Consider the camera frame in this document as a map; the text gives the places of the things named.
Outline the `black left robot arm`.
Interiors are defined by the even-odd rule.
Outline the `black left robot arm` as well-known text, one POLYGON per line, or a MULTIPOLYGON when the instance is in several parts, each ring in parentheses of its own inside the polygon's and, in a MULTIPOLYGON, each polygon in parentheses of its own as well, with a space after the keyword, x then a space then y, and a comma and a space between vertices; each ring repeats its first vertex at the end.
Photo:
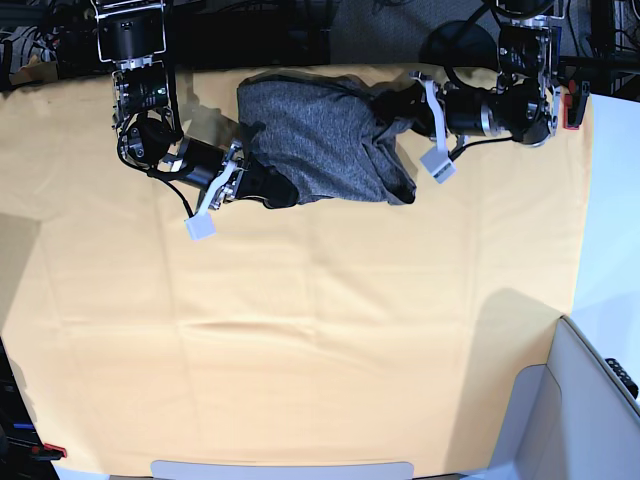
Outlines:
POLYGON ((451 158, 466 149, 513 141, 536 147, 554 136, 561 88, 557 81, 562 16, 559 1, 484 1, 465 21, 439 26, 422 53, 440 64, 445 84, 388 90, 372 102, 384 123, 410 122, 416 133, 456 138, 451 158))

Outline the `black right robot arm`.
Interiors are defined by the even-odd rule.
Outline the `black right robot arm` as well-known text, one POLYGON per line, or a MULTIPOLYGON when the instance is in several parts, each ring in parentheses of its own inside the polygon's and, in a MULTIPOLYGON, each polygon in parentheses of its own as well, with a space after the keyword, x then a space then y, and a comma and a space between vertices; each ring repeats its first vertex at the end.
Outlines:
POLYGON ((110 63, 117 155, 127 167, 175 190, 198 189, 188 217, 238 200, 268 209, 297 204, 299 192, 273 167, 254 158, 238 138, 218 147, 184 133, 176 76, 167 44, 169 1, 96 1, 98 57, 110 63))

